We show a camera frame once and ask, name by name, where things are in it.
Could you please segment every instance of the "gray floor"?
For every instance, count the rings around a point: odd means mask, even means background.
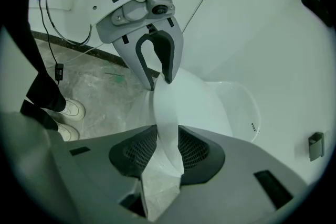
[[[55,62],[48,44],[40,40],[36,42],[47,71],[54,78]],[[46,111],[58,122],[74,127],[80,139],[124,131],[131,105],[143,91],[143,86],[130,70],[88,55],[66,63],[80,53],[58,45],[52,44],[51,47],[56,60],[65,63],[64,79],[59,84],[61,93],[81,102],[86,108],[86,115],[82,121],[73,122],[63,119],[59,113]]]

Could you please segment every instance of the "black mesh grille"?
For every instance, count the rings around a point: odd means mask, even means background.
[[[209,154],[209,145],[202,140],[188,134],[180,129],[178,133],[179,146],[184,171],[195,167],[199,162],[204,160]]]
[[[156,149],[156,132],[152,132],[146,138],[133,142],[127,148],[125,156],[136,166],[145,169]]]

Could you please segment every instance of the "camera lens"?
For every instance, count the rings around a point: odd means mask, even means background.
[[[152,13],[160,15],[160,14],[165,14],[168,11],[168,7],[165,5],[158,5],[153,7]]]

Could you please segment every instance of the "white sneaker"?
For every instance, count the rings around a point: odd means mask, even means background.
[[[79,133],[69,125],[57,123],[58,132],[61,134],[63,140],[67,141],[74,141],[79,139]]]
[[[75,100],[65,98],[67,101],[65,108],[63,111],[60,111],[64,117],[72,121],[81,121],[85,115],[85,108],[84,106]]]

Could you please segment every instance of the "black cable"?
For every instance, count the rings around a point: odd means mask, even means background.
[[[66,42],[68,42],[68,43],[70,43],[70,44],[72,44],[72,45],[74,45],[74,46],[81,46],[81,45],[86,44],[86,43],[89,41],[89,39],[90,39],[90,37],[91,37],[91,32],[92,32],[92,25],[90,25],[90,30],[89,30],[89,35],[88,35],[88,37],[87,37],[83,42],[78,43],[78,44],[73,43],[73,42],[69,41],[68,39],[66,39],[63,35],[61,35],[61,33],[57,30],[57,28],[56,28],[54,22],[53,22],[52,19],[51,19],[51,15],[50,15],[50,12],[49,12],[49,6],[48,6],[48,0],[46,0],[46,9],[47,9],[48,18],[49,18],[50,23],[51,23],[51,25],[53,26],[55,32],[56,32],[62,39],[64,39]]]
[[[49,38],[49,32],[48,32],[47,27],[46,27],[46,25],[45,25],[45,23],[44,23],[43,12],[42,12],[42,8],[41,8],[41,0],[38,0],[38,6],[39,6],[40,11],[41,11],[41,17],[42,17],[42,24],[43,24],[43,27],[44,27],[45,31],[47,32],[49,49],[50,49],[51,54],[52,54],[52,56],[53,56],[53,58],[54,58],[54,60],[55,60],[55,63],[58,64],[58,62],[56,61],[55,55],[54,55],[54,53],[53,53],[53,51],[52,51],[52,49],[51,49],[50,38]]]

